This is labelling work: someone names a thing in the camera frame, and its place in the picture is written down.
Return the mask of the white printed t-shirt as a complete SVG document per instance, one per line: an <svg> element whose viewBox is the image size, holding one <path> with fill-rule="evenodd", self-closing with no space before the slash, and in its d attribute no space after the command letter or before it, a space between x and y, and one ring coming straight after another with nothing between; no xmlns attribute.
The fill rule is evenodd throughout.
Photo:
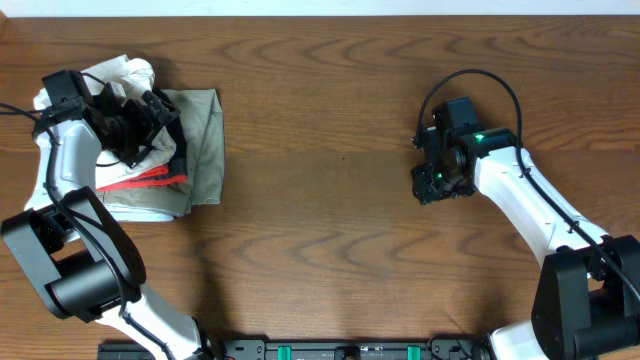
<svg viewBox="0 0 640 360"><path fill-rule="evenodd" d="M64 70L45 77L44 87L34 97L33 104L54 123L86 121L100 142L101 154L102 143L95 132L97 111L94 97L107 83L115 83L117 92L126 99L140 100L145 90L154 88L154 82L155 72L148 61L121 55L83 71Z"/></svg>

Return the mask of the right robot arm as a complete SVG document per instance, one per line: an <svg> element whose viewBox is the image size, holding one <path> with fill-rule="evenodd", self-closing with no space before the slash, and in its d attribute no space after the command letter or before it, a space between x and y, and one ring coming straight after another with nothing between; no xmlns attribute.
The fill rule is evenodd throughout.
<svg viewBox="0 0 640 360"><path fill-rule="evenodd" d="M639 344L639 300L617 275L639 280L639 243L614 238L546 180L506 128L487 130L469 98L442 103L414 139L426 162L412 172L423 204L489 198L541 267L529 320L491 332L494 359L596 359Z"/></svg>

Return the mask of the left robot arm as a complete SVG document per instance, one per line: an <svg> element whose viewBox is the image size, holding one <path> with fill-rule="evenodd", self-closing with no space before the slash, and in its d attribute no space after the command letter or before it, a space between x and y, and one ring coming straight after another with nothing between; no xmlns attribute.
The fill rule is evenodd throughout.
<svg viewBox="0 0 640 360"><path fill-rule="evenodd" d="M109 82L93 94L88 77L44 77L50 103L34 119L36 186L25 210L2 222L2 240L54 316L117 329L155 359L221 359L198 322L147 284L138 249L96 194L102 151L136 165L180 112L159 90L129 99Z"/></svg>

